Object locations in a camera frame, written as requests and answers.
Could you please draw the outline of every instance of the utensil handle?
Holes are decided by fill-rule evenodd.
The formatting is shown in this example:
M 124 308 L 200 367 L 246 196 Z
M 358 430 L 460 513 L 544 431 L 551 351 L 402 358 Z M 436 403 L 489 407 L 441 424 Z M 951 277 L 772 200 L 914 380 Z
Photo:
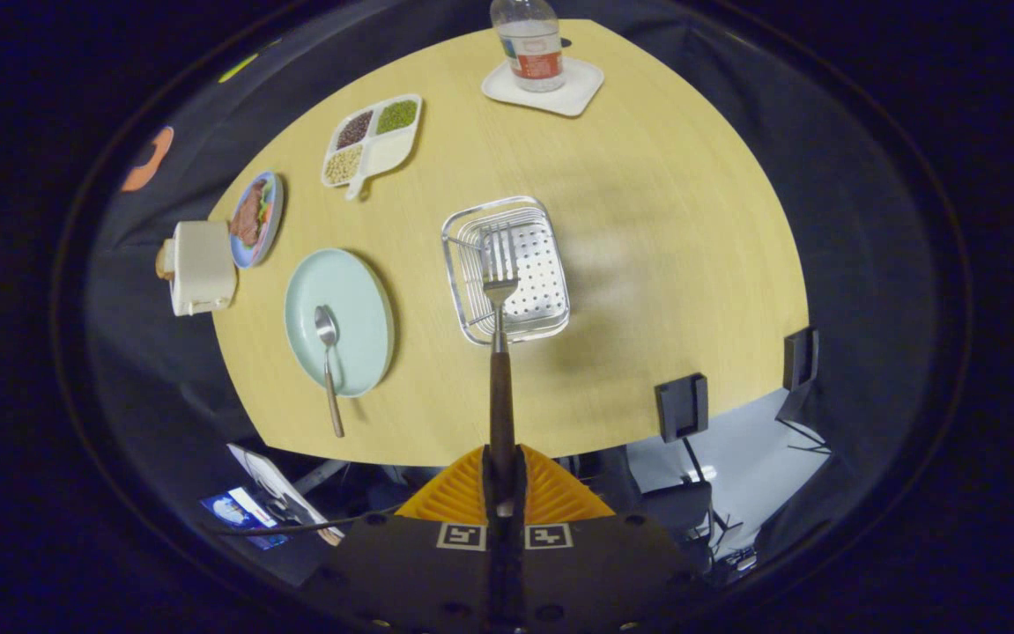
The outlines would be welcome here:
M 334 395 L 334 376 L 331 376 L 331 358 L 327 356 L 322 364 L 322 373 L 325 374 L 325 401 L 331 405 L 331 422 L 334 423 L 334 437 L 346 435 L 342 430 L 342 415 L 339 414 L 339 401 Z
M 491 465 L 498 504 L 514 494 L 514 399 L 510 354 L 505 350 L 491 353 Z
M 362 184 L 366 181 L 362 177 L 354 177 L 350 180 L 350 186 L 346 188 L 346 200 L 353 201 L 354 198 L 358 197 L 358 194 L 362 192 Z

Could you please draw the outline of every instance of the white coaster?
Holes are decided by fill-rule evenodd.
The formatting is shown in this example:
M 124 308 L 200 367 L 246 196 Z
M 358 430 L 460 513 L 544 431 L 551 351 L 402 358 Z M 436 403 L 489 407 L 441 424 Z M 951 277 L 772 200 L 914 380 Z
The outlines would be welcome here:
M 566 84 L 559 89 L 530 92 L 514 83 L 510 65 L 504 61 L 483 80 L 483 93 L 496 101 L 578 117 L 604 83 L 604 73 L 588 62 L 562 56 L 562 75 L 566 76 Z

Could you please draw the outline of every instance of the plate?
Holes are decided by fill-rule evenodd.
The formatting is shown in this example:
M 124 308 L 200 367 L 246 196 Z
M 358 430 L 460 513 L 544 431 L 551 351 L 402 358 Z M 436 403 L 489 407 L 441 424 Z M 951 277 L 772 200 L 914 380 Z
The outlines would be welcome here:
M 392 309 L 373 270 L 343 250 L 321 250 L 300 262 L 288 282 L 284 320 L 288 344 L 302 370 L 325 390 L 314 306 L 324 305 L 339 328 L 331 349 L 335 394 L 361 397 L 385 376 L 392 358 Z
M 514 73 L 504 61 L 483 80 L 483 93 L 496 101 L 578 117 L 592 100 L 600 84 L 604 83 L 604 73 L 588 62 L 566 56 L 562 56 L 562 73 L 566 75 L 566 84 L 559 89 L 530 92 L 514 83 Z
M 236 217 L 236 212 L 240 211 L 240 204 L 244 202 L 244 198 L 248 197 L 252 186 L 261 181 L 269 183 L 265 185 L 264 198 L 268 204 L 268 211 L 265 214 L 265 221 L 260 224 L 257 243 L 248 248 L 240 241 L 240 237 L 234 236 L 231 232 L 228 236 L 229 245 L 232 249 L 232 262 L 235 262 L 240 269 L 250 269 L 260 264 L 268 256 L 268 252 L 272 251 L 272 242 L 276 241 L 276 229 L 280 225 L 280 217 L 284 212 L 284 182 L 280 181 L 280 177 L 277 177 L 276 173 L 266 171 L 260 177 L 254 178 L 251 184 L 244 188 L 244 193 L 240 194 L 240 199 L 236 201 L 236 209 L 232 210 L 232 217 Z
M 385 112 L 388 105 L 399 101 L 413 101 L 417 103 L 417 116 L 413 122 L 396 130 L 388 132 L 378 132 L 378 123 L 381 113 Z M 322 184 L 327 188 L 339 188 L 341 185 L 350 185 L 346 189 L 346 200 L 353 201 L 361 193 L 362 184 L 369 177 L 376 177 L 378 173 L 389 171 L 405 162 L 409 153 L 413 150 L 413 144 L 417 141 L 417 131 L 421 125 L 421 113 L 425 111 L 425 100 L 415 92 L 407 95 L 397 95 L 378 101 L 369 108 L 351 113 L 343 119 L 339 125 L 335 126 L 334 133 L 331 134 L 331 142 L 325 147 L 325 157 L 322 159 L 322 171 L 319 172 Z M 366 133 L 358 141 L 347 144 L 346 147 L 339 147 L 339 137 L 347 124 L 357 119 L 357 117 L 371 114 Z M 331 157 L 335 155 L 355 155 L 357 156 L 358 167 L 353 170 L 353 174 L 345 180 L 333 181 L 327 175 L 325 168 L 331 162 Z

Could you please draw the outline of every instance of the light green plate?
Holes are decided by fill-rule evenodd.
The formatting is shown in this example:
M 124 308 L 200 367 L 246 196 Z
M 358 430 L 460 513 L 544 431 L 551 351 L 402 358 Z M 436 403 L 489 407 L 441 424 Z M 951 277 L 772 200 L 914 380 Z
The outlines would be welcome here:
M 325 389 L 316 305 L 324 305 L 339 328 L 331 349 L 335 394 L 361 397 L 385 376 L 392 358 L 389 297 L 373 270 L 343 250 L 317 251 L 300 262 L 285 298 L 288 343 L 306 374 Z

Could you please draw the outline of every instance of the metal basket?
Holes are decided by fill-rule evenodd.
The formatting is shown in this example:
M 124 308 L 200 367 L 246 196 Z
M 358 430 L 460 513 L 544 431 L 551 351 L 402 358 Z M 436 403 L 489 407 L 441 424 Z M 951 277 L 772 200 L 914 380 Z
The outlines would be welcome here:
M 518 290 L 503 304 L 507 341 L 558 334 L 570 322 L 570 296 L 550 214 L 535 198 L 510 197 L 453 213 L 443 223 L 447 284 L 463 337 L 491 345 L 494 310 L 483 294 L 481 254 L 502 231 L 511 231 L 519 272 Z

